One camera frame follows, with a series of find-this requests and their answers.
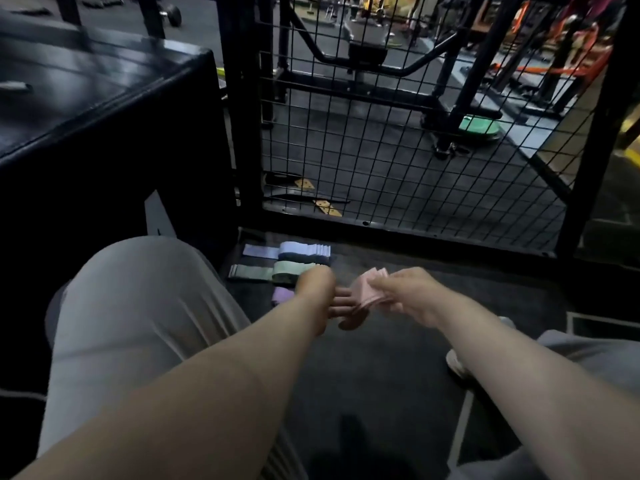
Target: gray pants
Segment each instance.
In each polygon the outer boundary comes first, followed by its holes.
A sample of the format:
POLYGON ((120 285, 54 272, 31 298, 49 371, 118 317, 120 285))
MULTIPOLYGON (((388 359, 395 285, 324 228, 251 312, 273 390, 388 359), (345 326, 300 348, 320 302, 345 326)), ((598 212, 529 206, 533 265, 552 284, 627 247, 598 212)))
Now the gray pants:
MULTIPOLYGON (((101 409, 181 361, 249 325, 201 254, 167 237, 118 242, 92 257, 64 291, 38 455, 101 409)), ((640 344, 548 331, 538 340, 620 387, 640 393, 640 344)), ((262 471, 266 479, 307 477, 284 431, 262 471)), ((449 477, 540 479, 523 448, 469 463, 449 477)))

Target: white shoe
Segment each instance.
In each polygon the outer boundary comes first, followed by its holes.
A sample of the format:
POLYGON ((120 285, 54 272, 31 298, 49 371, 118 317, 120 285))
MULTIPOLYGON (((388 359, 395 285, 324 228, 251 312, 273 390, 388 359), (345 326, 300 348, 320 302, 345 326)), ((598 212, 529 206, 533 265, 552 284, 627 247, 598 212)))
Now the white shoe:
MULTIPOLYGON (((507 317, 499 317, 499 318, 500 318, 500 321, 505 325, 510 326, 511 328, 516 328, 516 325, 509 318, 507 317)), ((455 350, 451 349, 449 352, 447 352, 445 360, 447 361, 447 366, 460 379, 468 379, 471 376, 471 373, 468 371, 468 369, 458 359, 458 354, 456 354, 455 350)))

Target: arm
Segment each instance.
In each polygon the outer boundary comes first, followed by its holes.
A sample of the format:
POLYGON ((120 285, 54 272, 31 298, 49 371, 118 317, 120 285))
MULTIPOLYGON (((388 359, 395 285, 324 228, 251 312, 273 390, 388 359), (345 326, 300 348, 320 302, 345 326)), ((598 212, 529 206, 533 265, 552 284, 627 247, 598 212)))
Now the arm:
POLYGON ((372 282, 443 332, 551 480, 640 478, 640 401, 503 325, 423 269, 372 282))
POLYGON ((326 266, 296 296, 89 421, 18 478, 255 479, 335 291, 326 266))

